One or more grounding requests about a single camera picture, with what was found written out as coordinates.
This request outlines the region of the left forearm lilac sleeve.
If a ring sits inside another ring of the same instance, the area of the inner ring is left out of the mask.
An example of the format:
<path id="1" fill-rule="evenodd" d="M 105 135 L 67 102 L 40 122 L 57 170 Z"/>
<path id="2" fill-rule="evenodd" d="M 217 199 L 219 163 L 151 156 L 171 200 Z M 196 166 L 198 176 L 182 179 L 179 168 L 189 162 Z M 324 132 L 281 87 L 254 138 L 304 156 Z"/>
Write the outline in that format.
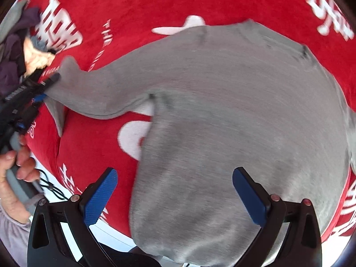
<path id="1" fill-rule="evenodd" d="M 14 261 L 22 267 L 27 266 L 30 229 L 29 216 L 21 223 L 12 218 L 1 206 L 1 241 Z"/>

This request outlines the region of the person's left hand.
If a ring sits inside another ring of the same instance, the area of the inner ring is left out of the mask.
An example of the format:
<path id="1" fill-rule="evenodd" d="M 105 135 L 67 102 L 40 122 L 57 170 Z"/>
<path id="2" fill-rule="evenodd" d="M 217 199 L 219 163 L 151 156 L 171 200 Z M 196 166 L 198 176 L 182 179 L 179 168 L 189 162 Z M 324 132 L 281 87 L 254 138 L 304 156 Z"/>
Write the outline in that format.
<path id="1" fill-rule="evenodd" d="M 15 134 L 1 153 L 1 206 L 8 216 L 26 224 L 44 197 L 40 172 L 23 135 Z"/>

